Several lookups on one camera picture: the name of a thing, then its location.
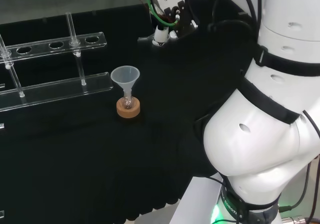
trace plastic funnel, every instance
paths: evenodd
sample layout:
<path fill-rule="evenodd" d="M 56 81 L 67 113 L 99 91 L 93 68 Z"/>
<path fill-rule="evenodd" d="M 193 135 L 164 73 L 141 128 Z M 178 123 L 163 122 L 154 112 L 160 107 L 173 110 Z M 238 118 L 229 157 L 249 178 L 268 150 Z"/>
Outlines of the plastic funnel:
<path fill-rule="evenodd" d="M 123 88 L 124 92 L 131 91 L 139 76 L 140 71 L 133 66 L 121 66 L 111 72 L 111 79 Z"/>

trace translucent funnel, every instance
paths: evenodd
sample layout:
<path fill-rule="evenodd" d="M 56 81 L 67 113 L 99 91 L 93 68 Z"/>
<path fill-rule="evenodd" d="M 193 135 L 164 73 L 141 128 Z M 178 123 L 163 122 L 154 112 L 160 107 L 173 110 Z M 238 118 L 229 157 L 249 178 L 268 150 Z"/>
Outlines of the translucent funnel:
<path fill-rule="evenodd" d="M 133 108 L 136 103 L 131 96 L 132 86 L 140 76 L 140 71 L 133 66 L 121 66 L 111 72 L 111 79 L 123 88 L 124 97 L 121 99 L 121 105 L 125 109 Z"/>

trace black table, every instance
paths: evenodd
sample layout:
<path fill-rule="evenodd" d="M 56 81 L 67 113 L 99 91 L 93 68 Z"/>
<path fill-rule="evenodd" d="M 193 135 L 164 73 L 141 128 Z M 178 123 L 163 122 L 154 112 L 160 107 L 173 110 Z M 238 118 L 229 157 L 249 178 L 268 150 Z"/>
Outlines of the black table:
<path fill-rule="evenodd" d="M 85 74 L 133 65 L 141 114 L 118 117 L 111 91 L 0 113 L 0 211 L 6 224 L 122 224 L 173 204 L 192 176 L 209 175 L 194 119 L 235 89 L 251 60 L 248 31 L 225 26 L 207 33 L 214 0 L 191 0 L 198 31 L 175 45 L 137 44 L 150 35 L 142 5 L 77 13 L 77 34 L 103 31 L 108 45 L 82 53 Z M 239 8 L 220 0 L 217 19 Z M 0 25 L 7 45 L 68 36 L 64 16 Z M 72 54 L 21 61 L 23 86 L 77 76 Z M 0 83 L 13 88 L 5 68 Z"/>

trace rack hole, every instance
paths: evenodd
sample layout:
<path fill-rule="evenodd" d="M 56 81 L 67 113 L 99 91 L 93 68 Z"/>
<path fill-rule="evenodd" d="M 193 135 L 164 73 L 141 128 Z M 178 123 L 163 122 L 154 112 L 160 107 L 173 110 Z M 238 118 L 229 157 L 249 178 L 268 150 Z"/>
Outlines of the rack hole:
<path fill-rule="evenodd" d="M 99 37 L 98 36 L 94 36 L 94 37 L 88 37 L 85 38 L 87 43 L 96 43 L 99 41 Z"/>
<path fill-rule="evenodd" d="M 64 43 L 61 42 L 61 41 L 49 44 L 49 47 L 52 48 L 52 49 L 61 48 L 62 46 L 64 46 Z"/>
<path fill-rule="evenodd" d="M 18 48 L 18 49 L 16 50 L 16 52 L 19 53 L 19 54 L 27 54 L 27 53 L 29 53 L 31 50 L 32 50 L 31 47 L 21 47 L 21 48 Z"/>
<path fill-rule="evenodd" d="M 246 133 L 250 133 L 250 128 L 248 126 L 246 126 L 245 124 L 240 123 L 239 127 L 241 128 L 242 131 L 244 131 Z"/>

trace black strap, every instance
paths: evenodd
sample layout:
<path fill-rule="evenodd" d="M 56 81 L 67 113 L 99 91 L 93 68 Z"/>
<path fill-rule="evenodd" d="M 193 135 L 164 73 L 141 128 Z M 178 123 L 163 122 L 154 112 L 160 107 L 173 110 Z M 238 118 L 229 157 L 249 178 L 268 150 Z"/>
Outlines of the black strap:
<path fill-rule="evenodd" d="M 268 52 L 264 46 L 256 45 L 254 60 L 260 67 L 266 66 L 282 73 L 295 76 L 317 77 L 320 76 L 320 63 L 303 63 L 275 56 Z"/>
<path fill-rule="evenodd" d="M 273 101 L 246 78 L 241 80 L 238 90 L 250 103 L 279 121 L 291 124 L 299 117 L 299 113 L 292 112 Z"/>

